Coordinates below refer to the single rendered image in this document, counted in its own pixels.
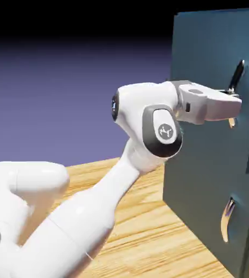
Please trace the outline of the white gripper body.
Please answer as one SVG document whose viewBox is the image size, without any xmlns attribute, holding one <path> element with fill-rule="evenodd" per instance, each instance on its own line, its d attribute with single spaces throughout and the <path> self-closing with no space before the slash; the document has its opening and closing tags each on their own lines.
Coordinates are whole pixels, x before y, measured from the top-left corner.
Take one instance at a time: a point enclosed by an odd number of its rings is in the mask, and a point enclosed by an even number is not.
<svg viewBox="0 0 249 278">
<path fill-rule="evenodd" d="M 239 114 L 241 99 L 209 87 L 204 87 L 203 92 L 207 96 L 205 121 L 221 121 Z"/>
</svg>

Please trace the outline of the teal cabinet door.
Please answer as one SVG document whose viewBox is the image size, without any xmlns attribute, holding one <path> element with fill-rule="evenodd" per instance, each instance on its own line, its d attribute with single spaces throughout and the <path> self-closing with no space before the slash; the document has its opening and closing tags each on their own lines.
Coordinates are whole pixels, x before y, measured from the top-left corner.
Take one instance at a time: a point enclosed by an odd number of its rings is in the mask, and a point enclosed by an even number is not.
<svg viewBox="0 0 249 278">
<path fill-rule="evenodd" d="M 183 12 L 174 20 L 171 78 L 227 90 L 234 71 L 245 60 L 236 93 L 241 112 L 227 121 L 183 123 L 183 151 L 199 166 L 249 173 L 249 8 Z"/>
<path fill-rule="evenodd" d="M 165 164 L 163 200 L 235 278 L 249 278 L 249 173 L 199 166 L 183 146 Z M 225 243 L 220 222 L 230 197 L 235 208 Z"/>
</svg>

